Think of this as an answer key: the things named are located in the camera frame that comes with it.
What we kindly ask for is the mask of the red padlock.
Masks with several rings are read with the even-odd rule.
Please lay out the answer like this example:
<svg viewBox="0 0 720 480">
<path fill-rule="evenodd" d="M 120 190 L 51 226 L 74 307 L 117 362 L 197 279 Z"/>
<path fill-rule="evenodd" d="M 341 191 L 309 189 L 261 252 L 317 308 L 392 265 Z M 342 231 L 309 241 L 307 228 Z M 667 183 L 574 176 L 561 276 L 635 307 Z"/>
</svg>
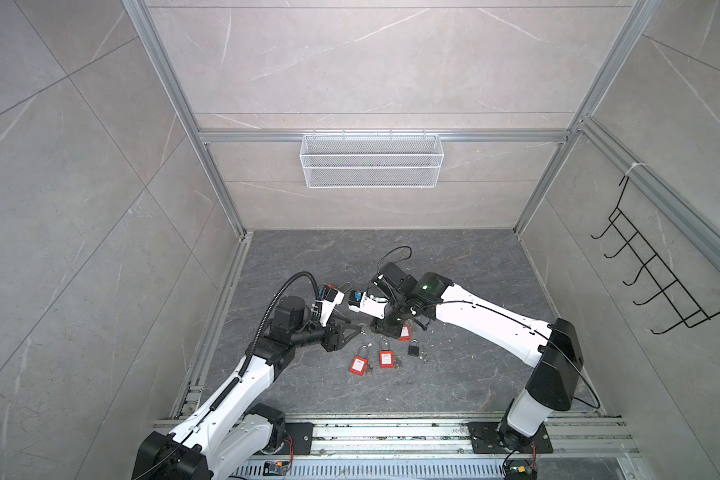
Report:
<svg viewBox="0 0 720 480">
<path fill-rule="evenodd" d="M 358 348 L 357 353 L 353 357 L 349 366 L 349 371 L 352 374 L 364 376 L 372 371 L 369 356 L 371 348 L 371 343 L 365 343 Z"/>
<path fill-rule="evenodd" d="M 401 360 L 397 359 L 397 356 L 388 338 L 381 338 L 379 340 L 378 357 L 379 365 L 382 369 L 397 369 L 402 366 L 402 362 Z"/>
<path fill-rule="evenodd" d="M 404 325 L 401 329 L 399 341 L 409 341 L 411 339 L 411 330 L 408 325 Z"/>
</svg>

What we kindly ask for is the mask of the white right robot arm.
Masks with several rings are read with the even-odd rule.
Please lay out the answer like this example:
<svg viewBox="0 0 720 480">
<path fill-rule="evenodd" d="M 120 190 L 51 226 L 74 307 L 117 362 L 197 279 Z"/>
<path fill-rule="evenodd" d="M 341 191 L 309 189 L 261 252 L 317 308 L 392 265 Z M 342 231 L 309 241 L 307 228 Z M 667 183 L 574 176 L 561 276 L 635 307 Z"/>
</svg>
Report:
<svg viewBox="0 0 720 480">
<path fill-rule="evenodd" d="M 583 355 L 570 322 L 523 316 L 470 293 L 443 275 L 427 272 L 416 279 L 393 262 L 381 267 L 371 287 L 378 292 L 354 292 L 348 304 L 373 318 L 375 332 L 398 338 L 406 321 L 425 317 L 469 331 L 532 368 L 497 427 L 505 448 L 529 446 L 551 413 L 571 409 L 582 378 Z"/>
</svg>

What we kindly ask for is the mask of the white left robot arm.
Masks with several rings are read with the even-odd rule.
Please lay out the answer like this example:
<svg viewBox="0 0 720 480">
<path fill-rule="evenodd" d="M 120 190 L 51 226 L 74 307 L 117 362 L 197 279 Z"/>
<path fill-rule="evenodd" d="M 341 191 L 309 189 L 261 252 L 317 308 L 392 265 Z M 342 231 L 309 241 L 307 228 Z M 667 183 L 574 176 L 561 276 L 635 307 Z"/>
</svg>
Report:
<svg viewBox="0 0 720 480">
<path fill-rule="evenodd" d="M 343 348 L 359 328 L 335 308 L 344 300 L 313 274 L 292 275 L 276 292 L 235 370 L 169 433 L 152 432 L 139 446 L 135 479 L 227 479 L 257 452 L 287 442 L 283 412 L 258 402 L 293 361 L 297 348 Z"/>
</svg>

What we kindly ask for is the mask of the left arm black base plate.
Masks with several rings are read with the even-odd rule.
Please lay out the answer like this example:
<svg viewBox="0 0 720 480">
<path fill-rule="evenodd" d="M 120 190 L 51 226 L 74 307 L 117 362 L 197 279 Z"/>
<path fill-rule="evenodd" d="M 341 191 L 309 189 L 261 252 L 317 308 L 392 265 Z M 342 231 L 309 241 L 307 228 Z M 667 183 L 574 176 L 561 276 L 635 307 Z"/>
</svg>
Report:
<svg viewBox="0 0 720 480">
<path fill-rule="evenodd" d="M 287 422 L 286 436 L 293 441 L 293 453 L 303 456 L 310 455 L 315 425 L 310 422 Z"/>
</svg>

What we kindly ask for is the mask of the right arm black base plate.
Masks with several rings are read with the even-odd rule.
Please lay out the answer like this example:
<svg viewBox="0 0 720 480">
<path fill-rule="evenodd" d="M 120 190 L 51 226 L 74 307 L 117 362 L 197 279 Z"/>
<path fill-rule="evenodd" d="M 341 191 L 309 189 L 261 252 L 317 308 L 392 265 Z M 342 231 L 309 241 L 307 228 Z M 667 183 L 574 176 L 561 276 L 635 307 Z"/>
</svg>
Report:
<svg viewBox="0 0 720 480">
<path fill-rule="evenodd" d="M 499 454 L 516 450 L 523 454 L 550 454 L 554 451 L 544 423 L 532 437 L 515 431 L 503 422 L 469 422 L 469 439 L 475 454 Z"/>
</svg>

